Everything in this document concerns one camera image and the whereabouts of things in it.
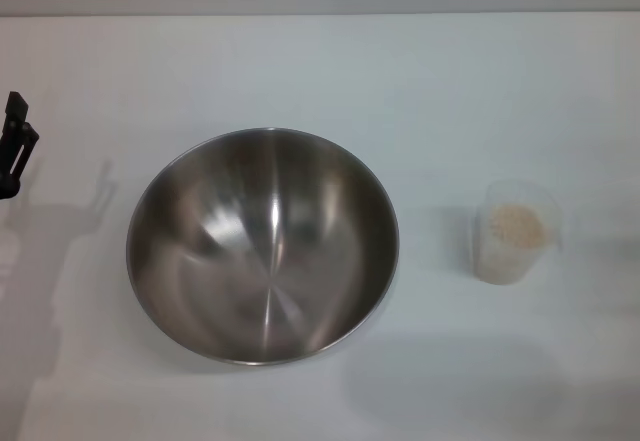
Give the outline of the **stainless steel mixing bowl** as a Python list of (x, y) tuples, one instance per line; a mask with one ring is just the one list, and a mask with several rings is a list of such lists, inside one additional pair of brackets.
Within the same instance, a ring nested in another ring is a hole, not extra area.
[(320, 354), (383, 304), (399, 226), (380, 180), (322, 137), (252, 128), (165, 166), (131, 217), (126, 267), (149, 319), (243, 366)]

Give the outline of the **clear plastic measuring cup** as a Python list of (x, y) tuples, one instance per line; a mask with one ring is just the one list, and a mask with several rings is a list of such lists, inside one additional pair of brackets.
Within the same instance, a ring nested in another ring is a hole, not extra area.
[(474, 274), (496, 285), (523, 279), (560, 237), (562, 212), (542, 187), (520, 180), (491, 184), (473, 224)]

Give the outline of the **white uncooked rice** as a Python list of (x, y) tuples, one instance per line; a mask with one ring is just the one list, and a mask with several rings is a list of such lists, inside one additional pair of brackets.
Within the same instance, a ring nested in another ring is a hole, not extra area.
[(521, 280), (541, 257), (547, 237), (536, 212), (520, 204), (501, 204), (479, 214), (475, 273), (498, 285)]

